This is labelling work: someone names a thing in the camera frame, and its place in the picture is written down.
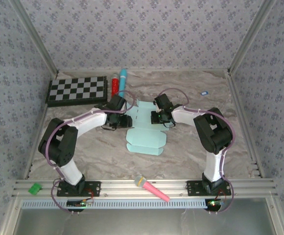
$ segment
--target black and white checkered board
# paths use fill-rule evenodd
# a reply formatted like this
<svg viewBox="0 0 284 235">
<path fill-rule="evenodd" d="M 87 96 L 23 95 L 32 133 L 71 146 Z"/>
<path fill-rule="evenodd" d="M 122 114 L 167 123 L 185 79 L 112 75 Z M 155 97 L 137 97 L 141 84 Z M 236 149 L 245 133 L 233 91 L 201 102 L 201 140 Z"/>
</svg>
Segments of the black and white checkered board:
<svg viewBox="0 0 284 235">
<path fill-rule="evenodd" d="M 46 98 L 46 104 L 49 107 L 98 104 L 106 101 L 106 77 L 86 77 L 50 81 Z"/>
</svg>

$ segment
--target pink microphone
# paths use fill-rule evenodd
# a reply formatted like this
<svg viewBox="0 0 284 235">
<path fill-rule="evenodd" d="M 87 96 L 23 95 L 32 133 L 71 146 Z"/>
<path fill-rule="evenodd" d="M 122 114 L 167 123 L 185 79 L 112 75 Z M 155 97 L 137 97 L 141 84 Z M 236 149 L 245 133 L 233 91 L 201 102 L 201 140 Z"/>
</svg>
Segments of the pink microphone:
<svg viewBox="0 0 284 235">
<path fill-rule="evenodd" d="M 136 184 L 136 186 L 146 189 L 147 191 L 163 199 L 165 202 L 169 202 L 170 198 L 166 194 L 162 193 L 157 188 L 152 186 L 143 176 L 137 176 L 134 180 L 134 183 Z"/>
</svg>

